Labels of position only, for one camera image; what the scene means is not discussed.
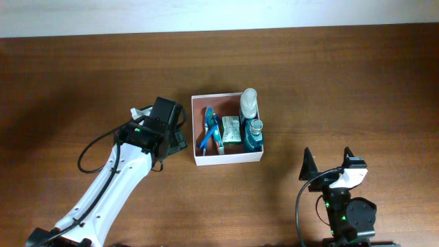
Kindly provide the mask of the blue disposable razor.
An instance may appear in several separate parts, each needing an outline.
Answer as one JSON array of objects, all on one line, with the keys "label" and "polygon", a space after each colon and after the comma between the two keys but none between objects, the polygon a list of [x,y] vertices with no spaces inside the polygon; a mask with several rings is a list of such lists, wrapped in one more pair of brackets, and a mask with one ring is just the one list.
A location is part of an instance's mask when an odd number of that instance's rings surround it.
[{"label": "blue disposable razor", "polygon": [[220,119],[218,116],[215,117],[215,125],[209,129],[209,131],[205,134],[203,140],[201,141],[200,145],[198,146],[201,150],[205,150],[207,146],[207,141],[211,138],[213,133],[215,132],[216,127],[218,127],[220,123]]}]

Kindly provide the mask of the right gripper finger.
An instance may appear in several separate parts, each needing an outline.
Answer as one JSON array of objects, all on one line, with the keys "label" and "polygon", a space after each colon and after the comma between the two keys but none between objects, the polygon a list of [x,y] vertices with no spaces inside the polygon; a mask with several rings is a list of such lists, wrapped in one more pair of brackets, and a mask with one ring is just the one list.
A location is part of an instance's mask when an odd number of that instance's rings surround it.
[{"label": "right gripper finger", "polygon": [[344,161],[342,163],[343,167],[350,167],[355,161],[355,156],[349,147],[344,148]]},{"label": "right gripper finger", "polygon": [[299,180],[311,180],[318,175],[318,169],[309,148],[305,148]]}]

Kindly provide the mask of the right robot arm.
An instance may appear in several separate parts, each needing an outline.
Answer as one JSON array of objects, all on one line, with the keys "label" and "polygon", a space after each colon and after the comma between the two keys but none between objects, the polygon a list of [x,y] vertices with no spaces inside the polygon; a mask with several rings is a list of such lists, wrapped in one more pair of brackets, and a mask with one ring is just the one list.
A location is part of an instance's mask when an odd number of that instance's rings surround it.
[{"label": "right robot arm", "polygon": [[305,241],[300,231],[299,203],[304,190],[320,192],[327,212],[331,236],[321,241],[321,246],[370,246],[370,238],[375,236],[377,206],[362,198],[351,196],[351,189],[361,185],[368,173],[367,164],[355,156],[350,148],[344,148],[340,166],[319,172],[309,148],[304,150],[304,158],[299,179],[305,181],[298,192],[295,206],[296,230],[300,245]]}]

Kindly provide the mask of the blue Listerine mouthwash bottle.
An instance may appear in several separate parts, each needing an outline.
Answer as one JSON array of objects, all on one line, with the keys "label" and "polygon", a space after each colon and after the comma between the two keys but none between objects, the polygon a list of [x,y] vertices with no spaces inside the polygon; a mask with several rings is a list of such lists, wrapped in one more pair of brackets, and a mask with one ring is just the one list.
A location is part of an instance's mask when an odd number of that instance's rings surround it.
[{"label": "blue Listerine mouthwash bottle", "polygon": [[244,148],[246,152],[261,152],[263,147],[263,122],[248,119],[245,124]]}]

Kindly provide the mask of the blue white toothbrush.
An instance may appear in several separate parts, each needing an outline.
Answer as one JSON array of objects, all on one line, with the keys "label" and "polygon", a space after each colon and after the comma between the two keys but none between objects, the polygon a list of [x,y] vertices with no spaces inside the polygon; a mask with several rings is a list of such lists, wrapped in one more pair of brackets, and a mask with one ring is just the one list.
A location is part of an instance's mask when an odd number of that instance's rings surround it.
[{"label": "blue white toothbrush", "polygon": [[[215,120],[213,118],[213,108],[207,107],[204,115],[204,136],[215,125]],[[206,149],[202,150],[202,155],[206,155]]]}]

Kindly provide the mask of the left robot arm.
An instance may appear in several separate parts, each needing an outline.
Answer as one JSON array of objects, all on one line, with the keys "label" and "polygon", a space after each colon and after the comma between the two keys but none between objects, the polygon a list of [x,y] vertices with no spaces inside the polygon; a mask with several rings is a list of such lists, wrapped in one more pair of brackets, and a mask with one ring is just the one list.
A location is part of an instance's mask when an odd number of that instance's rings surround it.
[{"label": "left robot arm", "polygon": [[132,108],[131,118],[111,130],[114,145],[97,177],[76,205],[55,226],[35,228],[26,246],[103,246],[134,188],[163,161],[187,147],[183,106],[157,97],[151,106]]}]

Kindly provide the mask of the green white soap packet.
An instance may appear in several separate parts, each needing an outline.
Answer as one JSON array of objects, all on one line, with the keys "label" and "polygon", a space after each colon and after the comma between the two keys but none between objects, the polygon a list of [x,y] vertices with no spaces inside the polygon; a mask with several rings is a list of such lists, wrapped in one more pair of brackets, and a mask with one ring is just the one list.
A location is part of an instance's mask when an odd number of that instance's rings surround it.
[{"label": "green white soap packet", "polygon": [[224,145],[237,145],[241,143],[240,125],[238,116],[222,117]]}]

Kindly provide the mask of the dark purple pump bottle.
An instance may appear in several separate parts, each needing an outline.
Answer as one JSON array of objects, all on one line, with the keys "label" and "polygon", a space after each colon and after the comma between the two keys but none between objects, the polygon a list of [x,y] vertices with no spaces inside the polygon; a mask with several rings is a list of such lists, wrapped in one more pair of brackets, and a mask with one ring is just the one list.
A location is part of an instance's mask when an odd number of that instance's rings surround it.
[{"label": "dark purple pump bottle", "polygon": [[257,92],[253,88],[246,89],[240,97],[239,119],[240,124],[257,116]]}]

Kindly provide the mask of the green white toothpaste tube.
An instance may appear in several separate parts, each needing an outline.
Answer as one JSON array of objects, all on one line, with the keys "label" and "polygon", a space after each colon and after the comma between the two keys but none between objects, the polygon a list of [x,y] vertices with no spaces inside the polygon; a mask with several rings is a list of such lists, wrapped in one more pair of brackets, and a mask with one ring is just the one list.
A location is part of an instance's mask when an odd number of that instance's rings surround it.
[{"label": "green white toothpaste tube", "polygon": [[220,133],[220,118],[216,113],[213,113],[213,118],[215,120],[215,125],[213,127],[213,139],[215,141],[215,145],[217,147],[217,151],[219,155],[224,155],[224,144],[222,141],[221,133]]}]

